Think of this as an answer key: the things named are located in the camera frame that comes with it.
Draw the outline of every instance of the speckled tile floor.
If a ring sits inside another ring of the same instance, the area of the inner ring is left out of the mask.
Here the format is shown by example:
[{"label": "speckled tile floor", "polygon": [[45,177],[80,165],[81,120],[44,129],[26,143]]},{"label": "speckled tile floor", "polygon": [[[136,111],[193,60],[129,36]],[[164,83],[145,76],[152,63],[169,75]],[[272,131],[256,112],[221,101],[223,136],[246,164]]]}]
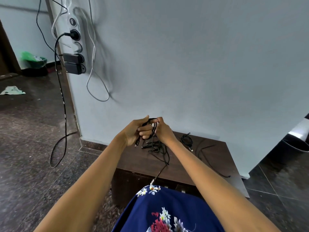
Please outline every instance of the speckled tile floor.
[{"label": "speckled tile floor", "polygon": [[[17,76],[0,81],[0,90],[17,86],[25,95],[0,96],[0,231],[33,231],[61,195],[83,174],[100,152],[81,148],[78,134],[68,137],[68,151],[52,169],[49,156],[64,136],[63,103],[55,73]],[[65,83],[68,133],[76,131]],[[56,148],[56,163],[64,151]],[[111,231],[122,208],[106,196],[93,231]]]},{"label": "speckled tile floor", "polygon": [[[32,231],[61,195],[83,174],[100,151],[82,147],[78,135],[68,137],[61,164],[49,167],[49,155],[64,135],[62,98],[55,73],[18,76],[0,81],[0,91],[17,86],[25,95],[0,96],[0,231]],[[68,132],[76,131],[68,88],[64,86]],[[56,149],[54,161],[63,153]],[[262,161],[244,180],[250,201],[282,232],[309,231],[309,156],[280,171]],[[111,231],[123,208],[106,196],[93,231]]]}]

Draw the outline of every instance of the brown table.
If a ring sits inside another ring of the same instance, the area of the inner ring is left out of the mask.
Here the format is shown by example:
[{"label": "brown table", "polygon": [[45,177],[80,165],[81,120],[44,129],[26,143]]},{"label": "brown table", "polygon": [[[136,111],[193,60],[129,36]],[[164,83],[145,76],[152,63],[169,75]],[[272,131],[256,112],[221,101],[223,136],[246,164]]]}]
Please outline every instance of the brown table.
[{"label": "brown table", "polygon": [[[174,133],[177,137],[183,135],[183,133]],[[227,182],[237,188],[245,197],[249,198],[226,143],[198,136],[190,135],[190,137],[193,140],[193,153],[195,153],[197,146],[199,150],[200,148],[214,145],[204,149],[204,155],[214,169],[223,175],[231,176],[224,178]],[[130,199],[142,187],[149,185],[152,179],[165,166],[165,163],[148,153],[149,149],[142,149],[141,146],[142,141],[138,147],[134,147],[134,145],[127,147],[119,160],[112,180],[112,199],[117,205],[126,206]],[[169,148],[168,153],[170,154],[169,165],[161,172],[155,184],[201,197],[180,161]],[[200,157],[208,165],[202,154]]]}]

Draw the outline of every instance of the floral dress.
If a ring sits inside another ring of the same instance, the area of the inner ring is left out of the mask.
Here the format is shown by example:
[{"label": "floral dress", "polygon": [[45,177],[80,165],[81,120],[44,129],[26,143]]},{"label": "floral dress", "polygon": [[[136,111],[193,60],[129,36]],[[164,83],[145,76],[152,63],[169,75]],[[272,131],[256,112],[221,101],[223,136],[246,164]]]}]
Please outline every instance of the floral dress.
[{"label": "floral dress", "polygon": [[224,232],[208,204],[193,195],[145,186],[130,201],[112,232]]}]

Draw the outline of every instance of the right hand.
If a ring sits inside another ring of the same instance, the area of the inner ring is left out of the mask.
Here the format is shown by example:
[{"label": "right hand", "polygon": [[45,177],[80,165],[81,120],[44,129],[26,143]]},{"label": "right hand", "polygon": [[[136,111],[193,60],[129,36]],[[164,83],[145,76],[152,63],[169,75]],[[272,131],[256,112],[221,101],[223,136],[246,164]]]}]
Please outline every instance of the right hand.
[{"label": "right hand", "polygon": [[172,129],[164,123],[163,118],[158,117],[157,119],[159,120],[159,124],[156,128],[156,135],[159,140],[166,145],[169,145],[173,141],[177,141]]}]

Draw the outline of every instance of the right arm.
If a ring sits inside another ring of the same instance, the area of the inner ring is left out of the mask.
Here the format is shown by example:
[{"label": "right arm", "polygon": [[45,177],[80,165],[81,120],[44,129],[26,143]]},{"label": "right arm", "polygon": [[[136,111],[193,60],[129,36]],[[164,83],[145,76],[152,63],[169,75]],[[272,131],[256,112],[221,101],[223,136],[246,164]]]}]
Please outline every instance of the right arm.
[{"label": "right arm", "polygon": [[158,120],[157,137],[177,156],[226,232],[280,231],[237,189],[188,151],[162,117]]}]

